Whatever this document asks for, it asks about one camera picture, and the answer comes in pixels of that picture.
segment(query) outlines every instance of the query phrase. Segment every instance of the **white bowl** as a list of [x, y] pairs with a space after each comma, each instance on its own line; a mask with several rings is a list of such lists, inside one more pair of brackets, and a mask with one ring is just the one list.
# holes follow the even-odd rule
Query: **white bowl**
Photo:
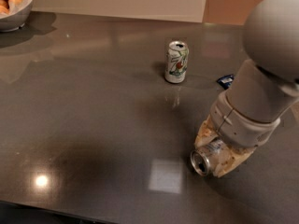
[[27, 20], [33, 5], [33, 1], [18, 11], [15, 14], [8, 15], [4, 18], [0, 19], [0, 32], [10, 32], [14, 30], [18, 30], [20, 27], [23, 27], [25, 21]]

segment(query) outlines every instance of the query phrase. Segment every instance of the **dark gray table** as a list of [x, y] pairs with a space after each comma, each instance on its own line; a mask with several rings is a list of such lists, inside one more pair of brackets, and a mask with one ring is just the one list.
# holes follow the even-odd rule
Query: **dark gray table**
[[[197, 130], [246, 54], [241, 26], [32, 12], [0, 34], [0, 200], [117, 223], [297, 223], [299, 132], [224, 178], [189, 165]], [[190, 47], [164, 80], [171, 40]], [[36, 179], [44, 175], [45, 187]]]

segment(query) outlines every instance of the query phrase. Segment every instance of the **can lid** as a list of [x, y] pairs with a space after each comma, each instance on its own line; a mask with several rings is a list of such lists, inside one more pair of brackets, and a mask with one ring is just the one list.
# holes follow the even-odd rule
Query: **can lid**
[[169, 44], [169, 48], [172, 50], [182, 51], [188, 48], [187, 44], [182, 41], [173, 41]]

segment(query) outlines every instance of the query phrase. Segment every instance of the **can logo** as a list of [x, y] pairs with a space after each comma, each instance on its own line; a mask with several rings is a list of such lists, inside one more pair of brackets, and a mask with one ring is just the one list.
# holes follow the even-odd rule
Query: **can logo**
[[180, 83], [184, 80], [188, 61], [187, 44], [181, 41], [173, 41], [167, 51], [167, 65], [165, 78], [171, 83]]

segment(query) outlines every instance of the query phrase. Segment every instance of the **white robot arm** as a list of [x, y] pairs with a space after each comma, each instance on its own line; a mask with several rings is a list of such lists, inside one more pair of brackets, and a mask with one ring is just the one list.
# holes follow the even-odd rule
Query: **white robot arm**
[[244, 25], [244, 61], [210, 109], [191, 161], [200, 175], [222, 176], [265, 144], [299, 99], [299, 0], [264, 0]]

